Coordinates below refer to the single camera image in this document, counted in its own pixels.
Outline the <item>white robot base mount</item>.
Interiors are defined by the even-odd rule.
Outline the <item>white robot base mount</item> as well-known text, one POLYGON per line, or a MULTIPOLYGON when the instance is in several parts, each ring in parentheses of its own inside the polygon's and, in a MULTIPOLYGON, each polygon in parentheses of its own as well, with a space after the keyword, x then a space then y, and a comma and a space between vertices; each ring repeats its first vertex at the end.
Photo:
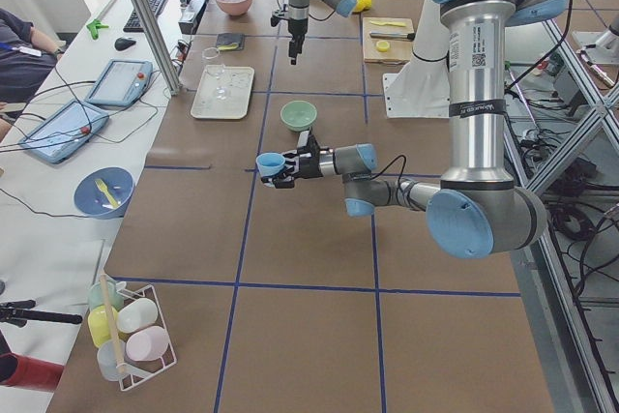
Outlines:
POLYGON ((388 118, 447 118, 450 85, 449 31, 440 6, 424 0, 409 62, 398 74, 383 75, 388 118))

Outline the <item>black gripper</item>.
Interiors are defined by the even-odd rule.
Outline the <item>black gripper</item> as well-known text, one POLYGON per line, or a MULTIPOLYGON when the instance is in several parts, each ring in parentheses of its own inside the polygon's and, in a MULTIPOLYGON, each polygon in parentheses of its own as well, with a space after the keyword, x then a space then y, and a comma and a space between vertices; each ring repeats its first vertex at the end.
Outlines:
POLYGON ((288 32, 291 35, 289 42, 288 56, 290 57, 290 64, 296 65, 297 57, 303 51, 303 44, 305 36, 308 32, 308 20, 303 19, 288 19, 288 32))
MULTIPOLYGON (((282 152, 286 164, 298 164, 299 176, 303 179, 328 177, 334 175, 334 150, 321 147, 319 152, 299 153, 297 150, 282 152)), ((293 189, 295 178, 286 173, 274 176, 261 176, 263 185, 275 189, 293 189)))

